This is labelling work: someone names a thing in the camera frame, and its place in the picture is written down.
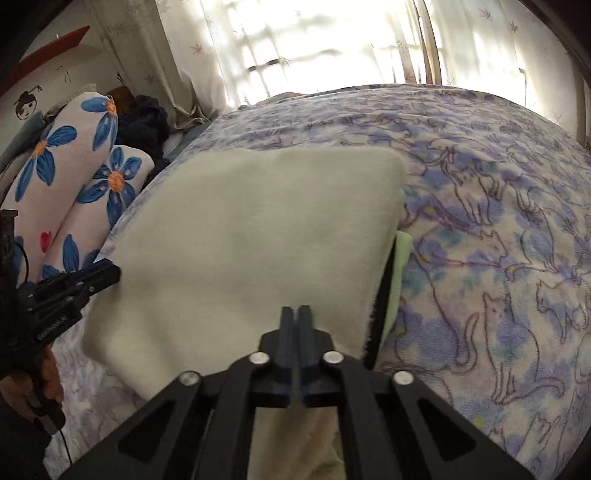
cartoon face drawing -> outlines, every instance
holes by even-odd
[[[19,120],[28,119],[33,112],[37,109],[37,98],[33,95],[33,91],[42,91],[43,89],[37,85],[28,92],[22,92],[21,96],[15,102],[16,108],[14,109],[17,118]]]

white fleece cloth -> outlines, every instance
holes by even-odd
[[[144,398],[188,369],[226,369],[309,304],[336,347],[361,356],[402,211],[389,149],[288,148],[196,154],[153,194],[111,260],[83,340]],[[331,409],[259,410],[251,479],[305,479],[325,462]]]

bed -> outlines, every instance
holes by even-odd
[[[405,158],[399,229],[414,238],[376,367],[413,372],[538,479],[556,478],[591,427],[591,157],[516,104],[452,87],[372,85],[233,112],[138,196],[99,258],[196,153],[366,144]],[[84,328],[53,346],[74,459],[143,404],[82,354]],[[66,458],[54,438],[54,478]]]

silver bolt head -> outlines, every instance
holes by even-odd
[[[265,352],[254,352],[248,359],[255,365],[265,365],[270,360],[269,355]]]
[[[396,372],[394,374],[394,381],[398,385],[410,385],[414,381],[414,376],[411,372],[401,370],[400,372]]]
[[[345,359],[345,356],[341,352],[330,351],[326,352],[322,358],[326,363],[336,365],[341,363]]]
[[[190,387],[191,385],[196,384],[201,377],[197,372],[187,371],[183,372],[178,376],[178,381],[180,381],[183,385]]]

drawing on wall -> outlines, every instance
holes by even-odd
[[[14,102],[14,105],[17,106],[14,112],[19,120],[26,120],[37,109],[37,98],[33,95],[35,90],[38,92],[43,91],[41,86],[37,85],[27,92],[22,92],[18,100]]]
[[[60,65],[58,68],[56,68],[56,72],[59,72],[60,70],[64,71],[64,83],[72,83],[72,79],[70,78],[70,72],[68,72],[68,69],[65,68],[63,65]]]

